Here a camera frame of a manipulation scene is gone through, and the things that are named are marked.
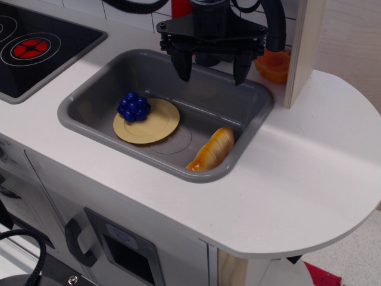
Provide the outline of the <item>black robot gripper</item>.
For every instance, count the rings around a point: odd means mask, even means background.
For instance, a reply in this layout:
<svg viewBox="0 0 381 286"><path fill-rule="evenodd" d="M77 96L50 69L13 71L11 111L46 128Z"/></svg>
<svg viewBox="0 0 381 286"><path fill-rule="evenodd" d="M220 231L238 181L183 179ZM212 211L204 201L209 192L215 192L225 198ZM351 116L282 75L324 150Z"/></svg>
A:
<svg viewBox="0 0 381 286"><path fill-rule="evenodd" d="M192 13L157 24L160 47L171 56L181 80L188 82L192 54L233 62L235 85L246 80L252 59L264 55L267 28L240 18L227 1L191 1Z"/></svg>

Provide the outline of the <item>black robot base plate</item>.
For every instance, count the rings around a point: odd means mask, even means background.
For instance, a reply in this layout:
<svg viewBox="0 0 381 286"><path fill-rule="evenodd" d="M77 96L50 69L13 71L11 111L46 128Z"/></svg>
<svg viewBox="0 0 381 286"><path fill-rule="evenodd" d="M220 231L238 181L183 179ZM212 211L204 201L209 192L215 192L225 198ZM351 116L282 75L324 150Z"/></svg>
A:
<svg viewBox="0 0 381 286"><path fill-rule="evenodd" d="M30 275L19 274L1 279L1 285L25 285ZM76 272L47 273L39 275L36 285L82 286L94 285Z"/></svg>

